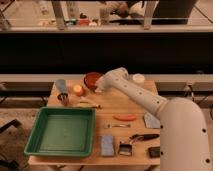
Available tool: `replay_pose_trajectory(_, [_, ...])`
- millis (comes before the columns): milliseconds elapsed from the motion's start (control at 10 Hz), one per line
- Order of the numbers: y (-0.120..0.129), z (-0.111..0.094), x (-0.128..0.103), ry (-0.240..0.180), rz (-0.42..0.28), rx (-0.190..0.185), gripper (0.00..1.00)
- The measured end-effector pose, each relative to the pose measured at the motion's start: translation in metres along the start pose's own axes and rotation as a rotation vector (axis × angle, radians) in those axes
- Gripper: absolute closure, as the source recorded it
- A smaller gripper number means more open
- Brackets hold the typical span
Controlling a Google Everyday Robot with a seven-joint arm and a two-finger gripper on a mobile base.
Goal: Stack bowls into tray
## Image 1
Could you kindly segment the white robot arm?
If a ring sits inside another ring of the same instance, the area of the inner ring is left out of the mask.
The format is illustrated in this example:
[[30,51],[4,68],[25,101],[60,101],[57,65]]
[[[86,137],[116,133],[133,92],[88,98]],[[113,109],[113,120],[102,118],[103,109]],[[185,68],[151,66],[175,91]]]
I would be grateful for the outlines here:
[[97,85],[116,88],[160,120],[160,171],[213,171],[205,116],[195,102],[168,100],[135,85],[123,67],[105,73]]

